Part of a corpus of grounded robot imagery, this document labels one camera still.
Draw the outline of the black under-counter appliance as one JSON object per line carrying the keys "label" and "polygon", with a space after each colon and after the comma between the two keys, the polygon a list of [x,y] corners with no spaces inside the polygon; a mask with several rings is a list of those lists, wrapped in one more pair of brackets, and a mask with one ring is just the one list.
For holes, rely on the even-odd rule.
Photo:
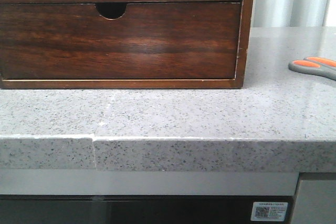
{"label": "black under-counter appliance", "polygon": [[[287,202],[285,221],[251,221],[254,202]],[[1,196],[1,223],[289,223],[291,196]]]}

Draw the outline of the dark wooden drawer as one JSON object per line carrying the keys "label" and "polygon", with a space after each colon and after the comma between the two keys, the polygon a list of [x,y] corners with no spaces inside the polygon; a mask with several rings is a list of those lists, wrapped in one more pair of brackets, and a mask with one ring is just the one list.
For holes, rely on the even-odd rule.
{"label": "dark wooden drawer", "polygon": [[235,74],[240,3],[1,6],[5,79],[226,79]]}

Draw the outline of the white QR code sticker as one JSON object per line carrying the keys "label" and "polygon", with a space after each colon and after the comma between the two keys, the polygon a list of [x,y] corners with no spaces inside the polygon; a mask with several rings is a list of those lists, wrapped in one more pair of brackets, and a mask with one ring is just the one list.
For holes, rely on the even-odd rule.
{"label": "white QR code sticker", "polygon": [[251,212],[251,221],[285,221],[287,202],[254,202]]}

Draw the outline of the grey orange handled scissors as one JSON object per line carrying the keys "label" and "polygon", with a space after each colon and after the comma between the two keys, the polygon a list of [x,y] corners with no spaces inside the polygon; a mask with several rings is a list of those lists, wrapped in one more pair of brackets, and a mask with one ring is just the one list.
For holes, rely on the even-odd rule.
{"label": "grey orange handled scissors", "polygon": [[321,57],[306,57],[303,60],[294,60],[288,63],[291,71],[321,76],[335,80],[335,61]]}

